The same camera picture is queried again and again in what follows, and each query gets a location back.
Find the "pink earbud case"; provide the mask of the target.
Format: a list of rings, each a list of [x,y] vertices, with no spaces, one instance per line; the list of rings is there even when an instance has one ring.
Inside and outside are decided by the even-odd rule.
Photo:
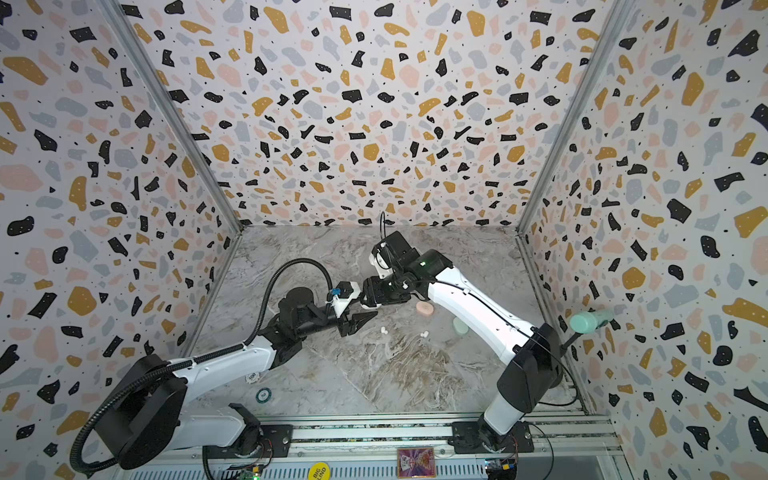
[[[434,306],[426,301],[418,301],[416,311],[423,316],[431,316],[434,313]]]

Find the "mint green earbud case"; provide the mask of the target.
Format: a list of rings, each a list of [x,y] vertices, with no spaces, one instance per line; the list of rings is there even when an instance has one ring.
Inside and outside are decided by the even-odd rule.
[[[466,335],[470,328],[469,326],[462,320],[460,320],[458,317],[455,317],[452,321],[453,329],[459,336]]]

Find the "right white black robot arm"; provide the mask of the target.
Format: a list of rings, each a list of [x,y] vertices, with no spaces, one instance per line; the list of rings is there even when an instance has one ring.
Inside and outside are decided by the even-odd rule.
[[[364,282],[363,305],[400,304],[418,295],[451,312],[506,365],[497,381],[497,393],[479,421],[482,432],[493,438],[507,435],[562,380],[565,367],[556,332],[504,309],[441,253],[419,254],[411,248],[398,255],[381,243],[369,260],[378,275]]]

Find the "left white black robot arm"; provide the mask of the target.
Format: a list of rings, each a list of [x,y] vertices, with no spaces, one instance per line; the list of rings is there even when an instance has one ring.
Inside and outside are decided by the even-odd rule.
[[[355,282],[341,282],[318,305],[306,287],[290,290],[279,311],[244,343],[174,361],[149,355],[120,382],[94,423],[94,430],[124,470],[161,453],[191,447],[227,448],[248,457],[269,445],[271,433],[240,403],[224,412],[191,414],[197,398],[250,374],[273,370],[293,358],[312,334],[335,329],[355,334],[377,314],[378,304]]]

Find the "yellow round sticker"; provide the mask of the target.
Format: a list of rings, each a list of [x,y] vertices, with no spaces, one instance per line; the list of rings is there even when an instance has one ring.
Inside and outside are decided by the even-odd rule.
[[[314,464],[308,471],[308,480],[330,480],[331,468],[325,462],[318,462]]]

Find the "pink square card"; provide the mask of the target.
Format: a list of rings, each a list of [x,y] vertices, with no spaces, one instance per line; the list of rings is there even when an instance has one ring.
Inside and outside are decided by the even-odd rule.
[[[400,448],[397,451],[396,475],[399,479],[435,478],[437,466],[434,448]]]

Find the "mint green microphone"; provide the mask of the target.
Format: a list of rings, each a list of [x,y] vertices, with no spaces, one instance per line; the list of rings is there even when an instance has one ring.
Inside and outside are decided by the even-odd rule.
[[[562,345],[561,349],[567,351],[569,347],[581,336],[594,333],[599,328],[605,327],[614,319],[613,311],[610,309],[597,310],[592,312],[581,312],[574,314],[569,319],[570,328],[573,334]]]

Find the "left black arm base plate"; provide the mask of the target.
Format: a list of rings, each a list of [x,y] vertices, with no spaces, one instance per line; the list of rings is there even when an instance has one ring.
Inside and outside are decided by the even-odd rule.
[[[291,424],[262,424],[246,426],[243,432],[224,447],[207,446],[210,459],[242,459],[254,462],[258,459],[285,458],[288,456],[294,427]]]

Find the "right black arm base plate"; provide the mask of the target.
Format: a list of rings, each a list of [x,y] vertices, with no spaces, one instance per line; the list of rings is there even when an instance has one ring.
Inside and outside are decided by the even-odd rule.
[[[447,440],[457,454],[532,453],[529,425],[517,422],[505,435],[497,434],[480,420],[453,422]]]

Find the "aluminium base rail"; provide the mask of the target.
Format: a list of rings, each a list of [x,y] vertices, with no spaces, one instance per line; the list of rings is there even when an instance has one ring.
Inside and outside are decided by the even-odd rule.
[[[399,479],[400,448],[433,447],[437,476],[421,479],[630,479],[632,473],[608,417],[545,408],[524,417],[532,453],[457,454],[447,440],[453,422],[474,413],[360,414],[269,417],[294,427],[288,456],[209,459],[216,479],[307,479],[318,462],[331,479]]]

